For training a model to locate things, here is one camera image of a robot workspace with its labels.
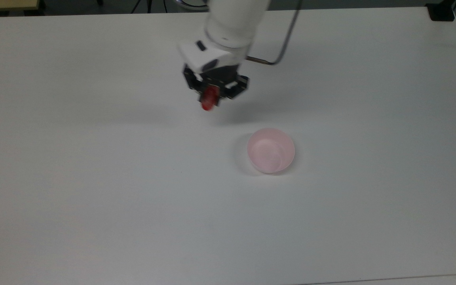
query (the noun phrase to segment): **cable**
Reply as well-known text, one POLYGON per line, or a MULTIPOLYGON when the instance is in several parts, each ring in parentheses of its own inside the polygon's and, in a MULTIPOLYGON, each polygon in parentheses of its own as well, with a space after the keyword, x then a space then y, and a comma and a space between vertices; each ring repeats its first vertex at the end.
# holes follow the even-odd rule
POLYGON ((141 0, 138 0, 138 1, 136 2, 135 6, 133 7, 133 10, 131 11, 130 14, 133 14, 133 13, 134 13, 134 11, 136 10, 136 7, 138 6, 138 4, 140 4, 140 1, 141 1, 141 0))
POLYGON ((267 60, 257 58, 257 57, 252 57, 252 56, 246 56, 246 60, 254 61, 255 63, 261 63, 263 65, 278 64, 281 61, 281 59, 283 59, 284 53, 286 52, 286 47, 288 47, 288 42, 291 38, 291 33, 293 32, 293 28, 295 27, 295 22, 296 22, 296 19, 298 18, 298 13, 300 12, 301 8, 302 8, 302 0, 298 0, 295 14, 293 14, 293 19, 291 19, 290 27, 288 28, 288 32, 286 33, 286 38, 284 39, 283 47, 281 48, 281 51, 279 52, 279 56, 277 56, 277 59, 273 63, 271 61, 267 61, 267 60))

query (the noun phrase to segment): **pink bowl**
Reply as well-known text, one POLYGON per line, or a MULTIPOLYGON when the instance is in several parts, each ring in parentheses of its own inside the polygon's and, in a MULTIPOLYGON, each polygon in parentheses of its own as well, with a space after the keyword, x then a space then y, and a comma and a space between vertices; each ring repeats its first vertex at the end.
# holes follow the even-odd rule
POLYGON ((291 164, 295 157, 295 145, 283 131, 265 128, 249 138, 247 154, 258 171, 271 174, 291 164))

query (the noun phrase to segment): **red object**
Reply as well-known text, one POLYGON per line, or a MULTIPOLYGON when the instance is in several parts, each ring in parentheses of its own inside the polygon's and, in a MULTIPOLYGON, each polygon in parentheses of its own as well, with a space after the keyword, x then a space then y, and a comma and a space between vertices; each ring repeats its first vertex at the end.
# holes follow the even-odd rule
POLYGON ((214 105, 217 104, 219 99, 219 87, 214 85, 209 85, 203 91, 203 96, 200 99, 201 107, 205 111, 210 111, 214 105))

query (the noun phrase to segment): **metal rod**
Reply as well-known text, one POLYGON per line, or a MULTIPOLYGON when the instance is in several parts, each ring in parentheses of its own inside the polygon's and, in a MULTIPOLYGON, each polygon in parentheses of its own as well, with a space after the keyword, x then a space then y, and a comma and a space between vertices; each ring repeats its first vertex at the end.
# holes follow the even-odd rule
POLYGON ((295 27, 296 19, 298 18, 298 13, 300 12, 301 8, 302 8, 302 0, 298 0, 297 6, 295 9, 295 14, 293 14, 293 19, 291 19, 290 27, 288 28, 288 32, 286 33, 286 38, 284 39, 283 46, 281 47, 279 56, 277 56, 277 59, 274 62, 264 60, 261 58, 257 58, 257 57, 252 57, 252 56, 246 56, 246 60, 253 61, 255 63, 261 63, 263 65, 278 64, 281 61, 281 59, 283 59, 283 57, 284 57, 284 53, 286 52, 286 47, 288 47, 288 42, 291 38, 291 33, 293 32, 293 28, 295 27))

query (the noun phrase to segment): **table surface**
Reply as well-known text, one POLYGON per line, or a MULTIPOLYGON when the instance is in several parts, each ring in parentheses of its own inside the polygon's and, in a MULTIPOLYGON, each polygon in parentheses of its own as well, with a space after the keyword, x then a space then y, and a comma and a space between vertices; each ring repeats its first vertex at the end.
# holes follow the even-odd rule
POLYGON ((176 51, 205 16, 0 18, 0 284, 456 274, 456 21, 302 11, 205 112, 176 51), (247 160, 263 127, 295 142, 279 175, 247 160))

